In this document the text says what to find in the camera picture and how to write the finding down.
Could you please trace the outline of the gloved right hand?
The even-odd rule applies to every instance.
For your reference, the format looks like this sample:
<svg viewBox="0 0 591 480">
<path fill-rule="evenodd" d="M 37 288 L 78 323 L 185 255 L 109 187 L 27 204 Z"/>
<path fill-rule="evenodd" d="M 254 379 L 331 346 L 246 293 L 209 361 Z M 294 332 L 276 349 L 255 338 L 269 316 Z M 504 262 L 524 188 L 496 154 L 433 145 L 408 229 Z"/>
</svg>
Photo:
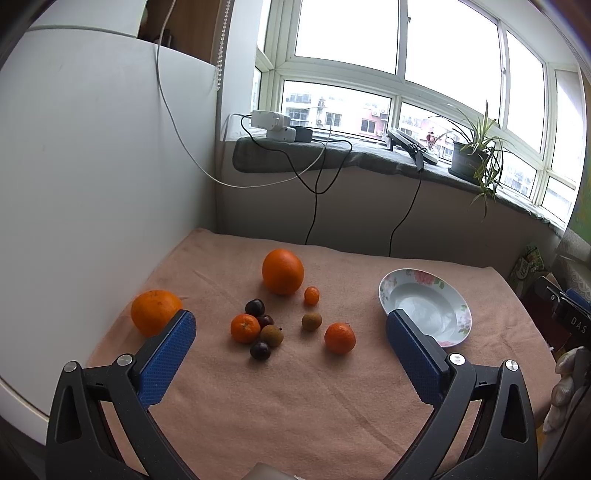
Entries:
<svg viewBox="0 0 591 480">
<path fill-rule="evenodd" d="M 566 422 L 568 408 L 576 393 L 573 374 L 578 361 L 588 360 L 590 352 L 585 347 L 577 347 L 564 353 L 557 361 L 555 373 L 561 379 L 551 391 L 550 409 L 543 422 L 543 433 L 548 435 L 559 430 Z"/>
</svg>

